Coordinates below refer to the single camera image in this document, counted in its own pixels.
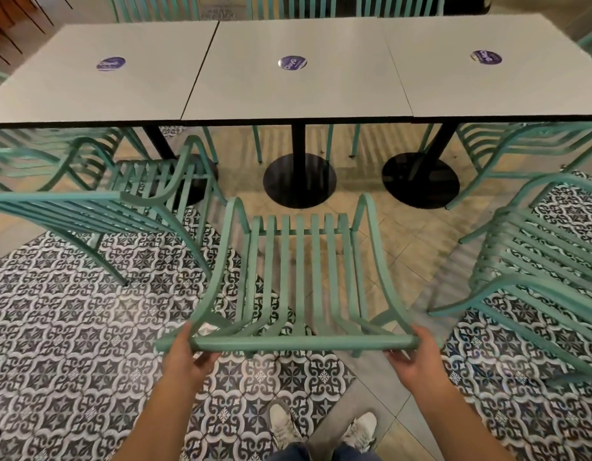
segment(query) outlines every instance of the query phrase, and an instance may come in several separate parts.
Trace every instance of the table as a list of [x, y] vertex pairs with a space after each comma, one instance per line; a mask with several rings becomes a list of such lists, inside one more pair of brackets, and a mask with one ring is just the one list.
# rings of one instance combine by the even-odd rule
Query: table
[[[286, 67], [280, 66], [284, 57]], [[306, 153], [308, 123], [373, 117], [411, 120], [412, 112], [375, 18], [221, 22], [183, 121], [280, 122], [292, 126], [292, 154], [264, 174], [271, 199], [316, 206], [337, 183], [332, 166]]]
[[458, 194], [439, 157], [459, 123], [592, 120], [592, 58], [540, 14], [380, 22], [414, 120], [442, 123], [426, 156], [386, 163], [400, 201], [438, 208]]
[[158, 125], [180, 120], [217, 24], [64, 26], [0, 86], [0, 128], [142, 126], [175, 158]]

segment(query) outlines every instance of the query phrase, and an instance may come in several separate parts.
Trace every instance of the shoe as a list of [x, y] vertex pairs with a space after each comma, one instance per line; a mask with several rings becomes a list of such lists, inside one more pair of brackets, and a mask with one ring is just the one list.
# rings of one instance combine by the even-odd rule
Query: shoe
[[343, 434], [341, 441], [346, 445], [364, 453], [371, 448], [375, 441], [373, 434], [377, 427], [377, 418], [372, 412], [357, 417]]
[[302, 443], [305, 439], [293, 423], [291, 414], [285, 410], [281, 402], [271, 403], [268, 409], [270, 431], [273, 434], [277, 448], [285, 449], [290, 443]]

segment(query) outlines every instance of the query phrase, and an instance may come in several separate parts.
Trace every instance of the jeans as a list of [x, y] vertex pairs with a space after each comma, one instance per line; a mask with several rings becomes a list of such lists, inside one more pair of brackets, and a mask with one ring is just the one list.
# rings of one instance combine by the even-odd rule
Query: jeans
[[[273, 454], [267, 461], [311, 461], [311, 458], [304, 443], [290, 443], [285, 450]], [[332, 453], [332, 461], [381, 461], [381, 458], [374, 451], [360, 453], [355, 448], [341, 443]]]

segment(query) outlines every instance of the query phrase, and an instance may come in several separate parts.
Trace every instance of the round sticker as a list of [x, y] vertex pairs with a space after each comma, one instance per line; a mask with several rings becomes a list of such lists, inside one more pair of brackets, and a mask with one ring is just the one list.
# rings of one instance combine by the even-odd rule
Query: round sticker
[[306, 65], [307, 60], [302, 56], [284, 56], [279, 60], [279, 66], [288, 71], [296, 71], [297, 69], [303, 69]]
[[124, 64], [125, 58], [121, 56], [112, 56], [100, 61], [96, 68], [99, 71], [115, 71], [115, 69], [121, 68]]
[[503, 61], [498, 53], [491, 52], [490, 50], [476, 50], [471, 53], [471, 58], [482, 64], [499, 64]]

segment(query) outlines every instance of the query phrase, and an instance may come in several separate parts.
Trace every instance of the person's left hand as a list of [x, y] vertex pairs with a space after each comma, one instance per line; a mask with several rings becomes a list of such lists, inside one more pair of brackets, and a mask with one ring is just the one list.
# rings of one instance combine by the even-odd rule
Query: person's left hand
[[189, 345], [191, 322], [185, 322], [183, 328], [174, 339], [172, 347], [163, 359], [163, 379], [183, 385], [192, 394], [197, 395], [202, 389], [204, 379], [212, 371], [220, 353], [204, 352], [194, 361], [192, 348]]

